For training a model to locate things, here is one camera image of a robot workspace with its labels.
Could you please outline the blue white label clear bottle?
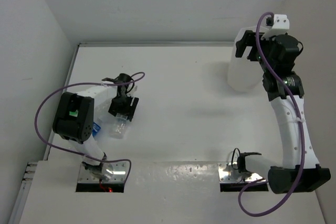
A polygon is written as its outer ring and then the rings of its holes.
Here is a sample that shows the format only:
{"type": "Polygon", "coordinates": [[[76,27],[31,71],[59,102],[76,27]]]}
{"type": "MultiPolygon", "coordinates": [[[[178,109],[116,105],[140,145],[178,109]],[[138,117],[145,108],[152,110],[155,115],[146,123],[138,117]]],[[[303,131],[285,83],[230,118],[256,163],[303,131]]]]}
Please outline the blue white label clear bottle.
{"type": "Polygon", "coordinates": [[[118,122],[113,116],[112,123],[109,129],[109,135],[112,138],[122,139],[127,131],[129,121],[126,122],[118,122]]]}

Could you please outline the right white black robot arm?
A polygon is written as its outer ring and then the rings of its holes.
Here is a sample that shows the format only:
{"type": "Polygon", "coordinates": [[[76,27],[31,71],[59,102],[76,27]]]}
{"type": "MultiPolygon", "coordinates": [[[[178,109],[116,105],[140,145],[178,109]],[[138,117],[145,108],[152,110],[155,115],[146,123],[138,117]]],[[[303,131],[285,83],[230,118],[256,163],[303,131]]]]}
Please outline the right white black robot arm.
{"type": "Polygon", "coordinates": [[[280,165],[259,152],[241,153],[239,172],[257,172],[275,194],[316,190],[331,179],[331,172],[320,165],[312,149],[304,117],[303,84],[293,71],[303,51],[302,42],[287,33],[266,37],[248,29],[235,45],[235,59],[250,47],[247,59],[261,66],[263,87],[276,116],[283,151],[280,165]]]}

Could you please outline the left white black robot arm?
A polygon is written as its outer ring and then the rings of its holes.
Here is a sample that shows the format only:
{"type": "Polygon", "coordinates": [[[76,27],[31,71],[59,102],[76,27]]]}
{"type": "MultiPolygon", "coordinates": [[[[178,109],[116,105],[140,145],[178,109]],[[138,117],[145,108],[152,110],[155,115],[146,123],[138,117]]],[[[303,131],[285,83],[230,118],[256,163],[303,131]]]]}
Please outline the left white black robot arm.
{"type": "Polygon", "coordinates": [[[100,173],[107,160],[95,139],[104,124],[109,126],[112,137],[124,136],[139,102],[135,90],[133,76],[121,73],[85,90],[61,95],[52,129],[83,154],[86,169],[100,173]]]}

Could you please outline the white translucent plastic bin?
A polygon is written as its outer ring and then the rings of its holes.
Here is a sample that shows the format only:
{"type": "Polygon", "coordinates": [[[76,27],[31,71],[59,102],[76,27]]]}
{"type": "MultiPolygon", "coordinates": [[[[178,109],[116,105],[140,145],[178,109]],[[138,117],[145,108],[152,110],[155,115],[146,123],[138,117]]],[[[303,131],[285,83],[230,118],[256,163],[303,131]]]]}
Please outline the white translucent plastic bin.
{"type": "Polygon", "coordinates": [[[250,92],[262,80],[263,71],[257,61],[250,61],[247,59],[251,52],[251,46],[247,46],[241,58],[235,56],[237,51],[237,42],[243,38],[245,31],[256,31],[256,26],[242,28],[235,40],[232,48],[232,55],[228,65],[227,83],[229,86],[238,92],[250,92]]]}

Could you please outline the blue label small bottle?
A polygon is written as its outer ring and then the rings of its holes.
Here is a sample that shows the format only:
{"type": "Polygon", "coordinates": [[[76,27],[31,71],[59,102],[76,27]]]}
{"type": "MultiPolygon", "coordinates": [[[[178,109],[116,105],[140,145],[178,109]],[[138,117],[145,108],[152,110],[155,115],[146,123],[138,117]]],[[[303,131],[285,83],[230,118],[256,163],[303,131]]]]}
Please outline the blue label small bottle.
{"type": "Polygon", "coordinates": [[[101,127],[102,127],[102,121],[100,119],[96,119],[92,125],[92,136],[93,137],[95,137],[100,132],[101,127]]]}

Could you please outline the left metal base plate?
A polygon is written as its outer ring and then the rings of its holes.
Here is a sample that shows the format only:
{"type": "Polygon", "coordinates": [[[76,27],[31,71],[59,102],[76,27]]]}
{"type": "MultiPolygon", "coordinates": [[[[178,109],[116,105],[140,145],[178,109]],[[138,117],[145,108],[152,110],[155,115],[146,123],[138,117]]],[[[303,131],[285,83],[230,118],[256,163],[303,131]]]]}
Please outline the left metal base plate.
{"type": "Polygon", "coordinates": [[[125,181],[126,174],[127,171],[125,162],[102,163],[99,166],[82,163],[79,169],[78,183],[123,183],[125,181]]]}

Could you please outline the metal base plate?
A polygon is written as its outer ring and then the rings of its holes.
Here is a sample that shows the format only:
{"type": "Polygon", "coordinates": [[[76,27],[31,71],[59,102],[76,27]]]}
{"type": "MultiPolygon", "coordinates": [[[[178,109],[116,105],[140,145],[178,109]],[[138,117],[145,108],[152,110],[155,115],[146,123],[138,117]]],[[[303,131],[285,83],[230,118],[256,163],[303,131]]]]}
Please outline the metal base plate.
{"type": "Polygon", "coordinates": [[[123,183],[125,181],[126,174],[127,171],[125,162],[102,163],[99,166],[82,163],[79,169],[78,183],[123,183]]]}
{"type": "Polygon", "coordinates": [[[259,179],[265,181],[257,173],[240,173],[234,169],[230,162],[217,163],[219,182],[221,184],[241,184],[250,183],[259,179]]]}

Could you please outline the aluminium frame rail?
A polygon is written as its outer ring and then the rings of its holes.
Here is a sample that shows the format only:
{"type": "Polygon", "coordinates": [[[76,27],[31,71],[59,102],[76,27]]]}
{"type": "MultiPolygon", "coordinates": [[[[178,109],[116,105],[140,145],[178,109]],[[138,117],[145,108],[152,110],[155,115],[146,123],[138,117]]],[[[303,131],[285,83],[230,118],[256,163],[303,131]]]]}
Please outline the aluminium frame rail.
{"type": "MultiPolygon", "coordinates": [[[[81,46],[81,43],[77,44],[74,52],[71,55],[71,62],[68,68],[66,79],[62,86],[66,86],[70,82],[70,77],[72,74],[72,70],[74,68],[74,64],[76,61],[76,56],[78,54],[78,50],[81,46]]],[[[29,190],[31,188],[31,184],[33,182],[34,174],[37,169],[38,162],[29,161],[25,163],[25,170],[20,178],[20,188],[17,191],[15,203],[11,210],[11,215],[7,223],[19,223],[22,217],[22,213],[25,207],[25,203],[29,194],[29,190]]]]}

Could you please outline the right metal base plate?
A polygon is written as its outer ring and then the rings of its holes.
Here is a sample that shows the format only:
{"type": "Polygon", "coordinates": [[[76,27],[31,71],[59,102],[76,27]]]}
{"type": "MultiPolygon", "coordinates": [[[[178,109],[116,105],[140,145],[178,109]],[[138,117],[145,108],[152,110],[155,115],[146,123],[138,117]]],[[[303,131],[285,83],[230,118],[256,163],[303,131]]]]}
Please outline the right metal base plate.
{"type": "Polygon", "coordinates": [[[257,173],[240,173],[234,169],[230,162],[217,163],[219,182],[221,184],[241,184],[250,183],[259,179],[265,181],[257,173]]]}

